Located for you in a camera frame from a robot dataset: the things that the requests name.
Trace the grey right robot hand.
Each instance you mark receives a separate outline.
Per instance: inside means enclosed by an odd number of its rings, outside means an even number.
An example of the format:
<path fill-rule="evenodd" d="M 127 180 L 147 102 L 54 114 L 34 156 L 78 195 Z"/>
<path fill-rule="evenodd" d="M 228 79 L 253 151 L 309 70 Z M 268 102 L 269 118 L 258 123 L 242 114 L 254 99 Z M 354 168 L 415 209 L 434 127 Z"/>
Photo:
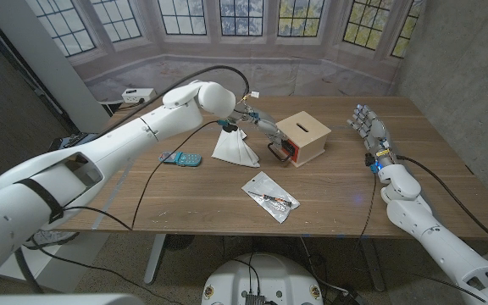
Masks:
<path fill-rule="evenodd" d="M 363 138 L 366 150 L 381 167 L 397 163 L 391 147 L 391 135 L 371 108 L 358 104 L 347 123 Z"/>

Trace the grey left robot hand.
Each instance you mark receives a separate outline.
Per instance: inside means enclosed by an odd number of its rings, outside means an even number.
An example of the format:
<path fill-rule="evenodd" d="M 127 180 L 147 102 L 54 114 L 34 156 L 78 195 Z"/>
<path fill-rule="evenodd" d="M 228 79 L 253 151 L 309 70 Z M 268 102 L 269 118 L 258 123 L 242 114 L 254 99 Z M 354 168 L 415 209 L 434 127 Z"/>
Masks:
<path fill-rule="evenodd" d="M 288 136 L 279 129 L 269 114 L 250 108 L 241 116 L 241 120 L 255 124 L 269 138 L 267 148 L 279 161 L 286 162 L 295 155 L 296 148 L 290 144 Z"/>

